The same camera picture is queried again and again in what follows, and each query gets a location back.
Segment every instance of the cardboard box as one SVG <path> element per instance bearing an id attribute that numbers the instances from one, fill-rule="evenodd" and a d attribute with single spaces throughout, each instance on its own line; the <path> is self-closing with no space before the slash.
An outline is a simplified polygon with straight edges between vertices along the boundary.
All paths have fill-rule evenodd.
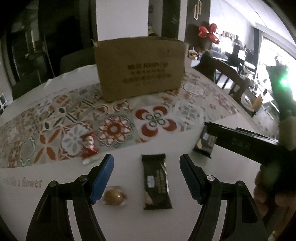
<path id="1" fill-rule="evenodd" d="M 177 89 L 184 75 L 186 43 L 159 37 L 94 42 L 105 101 Z"/>

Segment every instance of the metal bolt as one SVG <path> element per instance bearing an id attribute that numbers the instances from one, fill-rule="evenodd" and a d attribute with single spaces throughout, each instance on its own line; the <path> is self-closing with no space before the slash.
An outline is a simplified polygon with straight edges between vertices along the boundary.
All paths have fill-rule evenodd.
<path id="1" fill-rule="evenodd" d="M 215 180 L 215 177 L 212 176 L 212 175 L 208 175 L 208 176 L 207 176 L 207 179 L 208 179 L 209 181 L 213 181 L 213 180 Z"/>
<path id="2" fill-rule="evenodd" d="M 81 175 L 80 177 L 79 177 L 79 181 L 85 181 L 87 179 L 87 175 Z"/>
<path id="3" fill-rule="evenodd" d="M 51 182 L 49 183 L 49 186 L 50 186 L 50 187 L 54 187 L 56 184 L 57 184 L 56 181 L 51 181 Z"/>

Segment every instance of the gold door handle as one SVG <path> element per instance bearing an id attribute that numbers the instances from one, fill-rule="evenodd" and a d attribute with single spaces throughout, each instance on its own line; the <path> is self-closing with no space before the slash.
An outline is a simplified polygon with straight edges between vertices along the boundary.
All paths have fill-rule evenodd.
<path id="1" fill-rule="evenodd" d="M 198 0 L 198 2 L 197 2 L 197 7 L 198 7 L 198 11 L 197 11 L 197 13 L 198 13 L 199 15 L 201 15 L 201 14 L 202 14 L 202 1 L 201 1 L 201 0 Z"/>
<path id="2" fill-rule="evenodd" d="M 198 5 L 197 4 L 194 5 L 194 19 L 198 20 Z"/>

